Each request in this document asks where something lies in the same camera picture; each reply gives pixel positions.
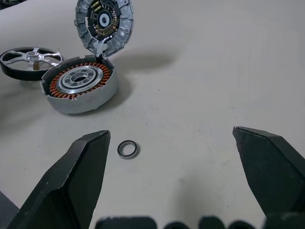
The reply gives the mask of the silver motor stator housing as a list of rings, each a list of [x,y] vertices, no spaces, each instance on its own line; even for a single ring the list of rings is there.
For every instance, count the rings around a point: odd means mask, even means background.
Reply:
[[[41,88],[51,106],[62,114],[96,110],[118,91],[113,64],[105,57],[74,57],[48,70]]]

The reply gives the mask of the motor cover with circuit board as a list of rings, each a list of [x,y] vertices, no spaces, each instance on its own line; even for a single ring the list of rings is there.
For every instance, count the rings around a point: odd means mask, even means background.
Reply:
[[[131,0],[78,0],[74,25],[84,47],[109,57],[125,47],[133,30]]]

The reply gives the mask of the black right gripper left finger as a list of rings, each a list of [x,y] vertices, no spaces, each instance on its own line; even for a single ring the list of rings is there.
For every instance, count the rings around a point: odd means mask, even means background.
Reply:
[[[89,229],[102,189],[111,134],[75,140],[46,171],[7,229]]]

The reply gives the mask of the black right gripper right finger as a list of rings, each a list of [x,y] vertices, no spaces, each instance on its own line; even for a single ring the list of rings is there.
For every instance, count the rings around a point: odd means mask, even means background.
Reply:
[[[235,126],[248,185],[264,214],[305,213],[305,158],[283,137]]]

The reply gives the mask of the black rotor ring silver spokes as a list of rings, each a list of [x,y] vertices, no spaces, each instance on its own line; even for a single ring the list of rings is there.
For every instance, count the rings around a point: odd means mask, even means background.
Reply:
[[[40,81],[64,57],[56,51],[42,47],[19,47],[0,55],[0,67],[5,75],[21,81]]]

